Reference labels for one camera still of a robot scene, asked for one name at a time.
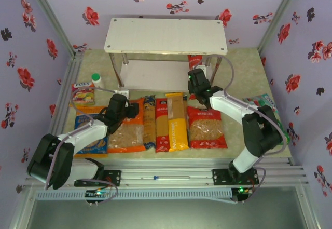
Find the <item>marble surface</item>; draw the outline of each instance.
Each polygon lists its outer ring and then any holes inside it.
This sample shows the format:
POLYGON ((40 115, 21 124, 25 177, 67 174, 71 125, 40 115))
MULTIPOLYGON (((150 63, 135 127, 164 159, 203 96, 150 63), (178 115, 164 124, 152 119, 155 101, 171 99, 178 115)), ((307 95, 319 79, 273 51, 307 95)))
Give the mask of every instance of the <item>marble surface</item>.
MULTIPOLYGON (((267 93, 272 96, 270 87, 265 76, 258 51, 256 48, 244 48, 229 50, 227 57, 232 61, 235 69, 235 77, 228 92, 239 99, 252 97, 267 93)), ((115 55, 117 69, 120 70, 122 57, 115 55)), ((146 60, 177 60, 187 61, 186 55, 128 55, 128 59, 146 59, 146 60)), ((216 60, 213 59, 211 66, 215 66, 216 60)), ((81 68, 79 71, 77 83, 91 80, 93 73, 99 73, 107 89, 118 89, 118 83, 115 78, 109 55, 103 50, 86 51, 81 68)), ((225 87, 231 77, 231 68, 226 61, 222 61, 216 74, 214 85, 225 87)), ((165 97, 164 92, 153 91, 131 91, 130 99, 137 99, 145 95, 156 95, 157 98, 165 97)), ((95 92, 96 106, 108 105, 112 96, 108 92, 95 92)), ((200 106, 197 101, 189 101, 189 106, 200 106)), ((109 154, 109 159, 149 159, 149 158, 235 158, 244 148, 242 126, 227 115, 222 115, 227 149, 189 149, 173 153, 155 153, 154 149, 137 153, 109 154)), ((70 108, 67 116, 64 132, 74 129, 75 110, 70 108)), ((273 151, 277 151, 281 146, 277 146, 273 151)), ((291 157, 289 149, 271 157, 291 157)))

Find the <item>bottle cap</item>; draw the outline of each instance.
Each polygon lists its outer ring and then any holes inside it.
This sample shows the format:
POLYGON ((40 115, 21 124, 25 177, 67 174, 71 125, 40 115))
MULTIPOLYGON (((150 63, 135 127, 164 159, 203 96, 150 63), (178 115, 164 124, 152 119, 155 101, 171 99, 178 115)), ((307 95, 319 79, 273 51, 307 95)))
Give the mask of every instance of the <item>bottle cap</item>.
POLYGON ((98 81, 100 79, 100 75, 98 73, 93 73, 91 78, 93 81, 98 81))

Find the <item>red pasta package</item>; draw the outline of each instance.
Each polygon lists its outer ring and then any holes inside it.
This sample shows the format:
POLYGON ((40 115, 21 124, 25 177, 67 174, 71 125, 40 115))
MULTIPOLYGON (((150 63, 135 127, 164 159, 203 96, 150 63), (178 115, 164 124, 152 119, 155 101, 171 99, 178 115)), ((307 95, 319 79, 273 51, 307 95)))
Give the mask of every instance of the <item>red pasta package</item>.
POLYGON ((188 107, 190 147, 226 149, 222 114, 214 109, 188 107))

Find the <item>purple wall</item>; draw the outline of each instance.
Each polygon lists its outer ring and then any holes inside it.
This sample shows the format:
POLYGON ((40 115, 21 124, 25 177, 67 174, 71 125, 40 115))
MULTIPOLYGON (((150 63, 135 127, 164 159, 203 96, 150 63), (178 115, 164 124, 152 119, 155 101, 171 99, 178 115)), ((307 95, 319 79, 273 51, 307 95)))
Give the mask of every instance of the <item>purple wall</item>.
POLYGON ((303 164, 325 227, 332 217, 331 0, 293 0, 262 53, 290 146, 303 164))
POLYGON ((8 228, 70 56, 36 0, 1 0, 0 14, 0 221, 8 228))
POLYGON ((111 18, 139 16, 168 19, 215 19, 218 16, 227 25, 225 33, 230 48, 257 47, 281 0, 48 0, 48 2, 71 44, 78 50, 79 46, 103 49, 111 18))

